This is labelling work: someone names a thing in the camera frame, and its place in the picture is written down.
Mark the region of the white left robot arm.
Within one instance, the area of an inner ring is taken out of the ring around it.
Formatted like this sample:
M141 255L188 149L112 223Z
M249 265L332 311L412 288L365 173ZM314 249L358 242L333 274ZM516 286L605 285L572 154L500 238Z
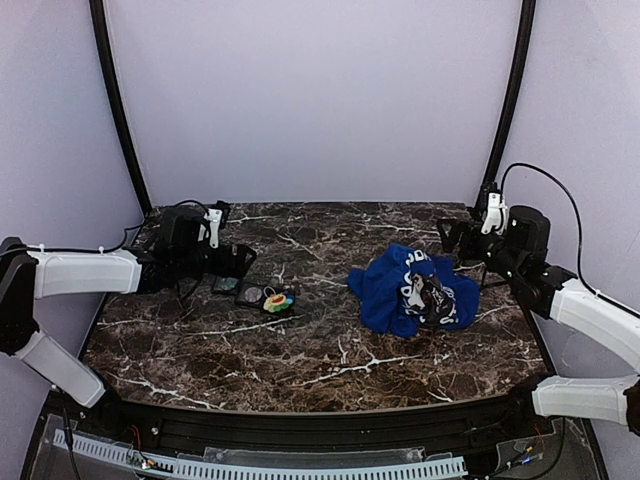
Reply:
M49 250L8 237L1 243L1 351L95 409L116 397L78 354L106 295L153 294L206 275L240 279L256 257L242 244Z

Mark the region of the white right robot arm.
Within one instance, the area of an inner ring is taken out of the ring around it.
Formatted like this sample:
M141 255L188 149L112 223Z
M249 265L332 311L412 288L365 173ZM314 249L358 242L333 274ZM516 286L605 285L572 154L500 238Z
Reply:
M562 367L533 375L509 393L522 417L576 417L607 421L639 431L639 315L590 292L578 276L547 262L549 220L539 212L511 216L504 232L482 232L480 224L440 219L437 230L446 252L479 260L499 275L519 306L540 319L544 342L564 333L569 357L585 346L599 359L613 361L617 373L603 367Z

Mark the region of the blue printed t-shirt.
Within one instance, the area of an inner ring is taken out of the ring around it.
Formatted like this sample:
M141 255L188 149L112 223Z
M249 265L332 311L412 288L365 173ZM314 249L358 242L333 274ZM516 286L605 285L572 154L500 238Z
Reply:
M480 303L479 284L456 273L451 259L395 243L367 268L352 269L347 285L364 326L402 338L422 328L465 329Z

